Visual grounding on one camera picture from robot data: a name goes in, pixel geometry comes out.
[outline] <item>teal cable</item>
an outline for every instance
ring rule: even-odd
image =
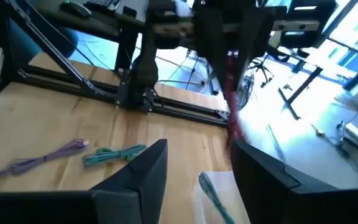
[[[100,147],[96,150],[96,153],[85,155],[82,158],[84,168],[104,164],[114,159],[125,159],[131,161],[135,159],[137,155],[143,150],[147,149],[147,146],[138,144],[127,149],[113,151],[106,147]]]
[[[208,175],[202,172],[198,176],[198,182],[200,183],[201,188],[203,189],[204,193],[211,199],[214,203],[215,207],[217,208],[218,212],[221,214],[225,224],[234,224],[233,218],[228,214],[226,208],[222,205],[218,194],[216,193],[214,186],[211,183]]]

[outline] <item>cable bundle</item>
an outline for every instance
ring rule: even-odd
[[[143,144],[138,144],[136,146],[129,147],[127,149],[113,151],[106,147],[99,148],[96,153],[85,155],[82,158],[82,163],[84,168],[88,168],[91,166],[96,166],[99,164],[103,164],[109,162],[113,159],[125,159],[128,161],[133,160],[139,153],[143,150],[147,149],[147,146]]]
[[[8,174],[21,175],[44,162],[83,152],[86,149],[86,145],[88,145],[88,141],[85,141],[84,139],[74,139],[57,149],[55,152],[45,156],[29,159],[15,159],[11,161],[5,169],[0,171],[0,176]]]
[[[214,186],[212,185],[211,180],[209,179],[208,175],[206,175],[206,173],[202,172],[198,176],[198,182],[200,183],[200,186],[203,189],[203,192],[214,203],[215,207],[221,214],[225,224],[234,224],[233,218],[228,214],[226,208],[222,205],[222,202],[220,201],[218,194],[216,193]]]

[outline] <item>desk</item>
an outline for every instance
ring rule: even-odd
[[[62,72],[46,55],[36,56],[34,66]],[[118,83],[109,70],[73,62],[85,77]],[[197,105],[226,109],[226,102],[156,84],[161,96]],[[50,161],[18,177],[0,178],[0,191],[87,190],[125,164],[115,161],[84,170],[81,158],[106,146],[121,149],[134,144],[150,146],[168,139],[168,175],[160,223],[193,223],[192,193],[201,171],[226,171],[226,130],[160,114],[127,111],[87,98],[44,90],[19,83],[0,94],[0,169],[11,159],[47,154],[74,138],[90,141],[81,154]]]
[[[286,48],[283,48],[283,47],[279,47],[278,48],[279,51],[285,53],[286,52]],[[284,94],[284,91],[282,90],[282,88],[279,88],[278,89],[278,92],[280,93],[281,97],[283,98],[285,104],[286,104],[286,107],[290,110],[292,116],[295,118],[295,119],[300,119],[300,117],[296,114],[295,110],[292,108],[292,102],[299,96],[299,94],[301,94],[301,92],[318,76],[320,75],[320,73],[323,71],[323,70],[327,70],[329,72],[333,72],[333,73],[336,73],[338,74],[338,72],[340,74],[344,74],[345,76],[349,76],[349,77],[353,77],[354,76],[354,73],[353,71],[350,71],[340,65],[337,65],[331,61],[329,61],[328,59],[325,60],[325,58],[321,58],[321,57],[318,57],[318,54],[314,54],[314,57],[312,56],[309,56],[307,58],[303,58],[303,57],[300,57],[299,55],[295,55],[295,54],[288,54],[288,53],[285,53],[287,54],[288,56],[292,57],[292,58],[295,58],[299,61],[302,61],[303,64],[305,63],[308,63],[308,64],[311,64],[313,66],[316,67],[316,69],[312,72],[312,74],[310,74],[310,76],[301,84],[301,86],[299,86],[298,89],[296,89],[294,91],[294,93],[291,95],[291,97],[287,98]]]
[[[83,4],[87,1],[76,0],[75,2]],[[131,61],[128,60],[128,56],[132,59],[138,33],[144,25],[145,10],[149,0],[121,0],[114,15],[107,16],[100,12],[92,11],[92,17],[90,18],[81,18],[60,10],[59,7],[62,2],[63,0],[35,0],[32,5],[41,15],[54,24],[119,42],[115,70],[130,67]],[[192,12],[187,3],[175,0],[175,4],[178,15],[191,15]],[[123,14],[124,6],[136,10],[136,17]],[[126,29],[128,24],[139,29]]]

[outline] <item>black desk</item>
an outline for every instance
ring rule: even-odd
[[[76,0],[84,3],[87,0]],[[35,0],[32,5],[46,19],[53,24],[58,24],[67,28],[85,32],[104,39],[119,43],[115,69],[129,68],[135,50],[138,33],[142,31],[145,21],[145,10],[149,0],[121,0],[114,15],[105,15],[92,11],[91,18],[81,18],[60,10],[59,6],[63,0]],[[191,9],[187,3],[179,0],[175,1],[179,15],[187,16],[191,14]],[[124,6],[137,11],[136,17],[131,17],[123,13]]]
[[[288,54],[285,50],[282,51],[280,50],[281,52],[285,53],[286,55],[292,57],[292,58],[295,58],[301,62],[303,62],[304,64],[305,63],[308,63],[308,64],[311,64],[313,66],[316,67],[316,69],[314,70],[314,72],[312,72],[312,74],[310,74],[310,76],[301,84],[301,86],[299,86],[298,89],[296,89],[294,91],[294,93],[291,95],[291,97],[287,98],[282,90],[282,87],[278,89],[278,92],[280,93],[281,97],[283,98],[284,102],[285,102],[285,106],[290,110],[292,116],[295,118],[295,119],[300,119],[300,117],[296,114],[295,110],[292,108],[292,102],[299,96],[299,94],[301,94],[301,92],[306,88],[308,87],[308,85],[323,71],[323,70],[328,70],[328,71],[331,71],[331,72],[334,72],[334,73],[351,73],[352,71],[349,71],[348,69],[340,66],[340,65],[336,65],[335,63],[333,62],[330,62],[329,60],[324,60],[324,59],[321,59],[321,58],[303,58],[303,57],[300,57],[298,55],[295,55],[295,54]]]

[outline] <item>wooden table surface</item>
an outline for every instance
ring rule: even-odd
[[[61,71],[45,54],[32,65]],[[73,62],[86,77],[115,84],[109,70]],[[226,109],[226,102],[172,86],[156,84],[161,96]],[[0,169],[12,159],[48,154],[74,138],[90,141],[81,154],[47,162],[18,177],[1,177],[0,191],[87,190],[126,162],[114,161],[84,170],[81,158],[98,147],[150,146],[168,139],[168,176],[160,223],[193,223],[193,189],[201,171],[227,171],[223,128],[116,108],[74,95],[11,83],[0,94]]]

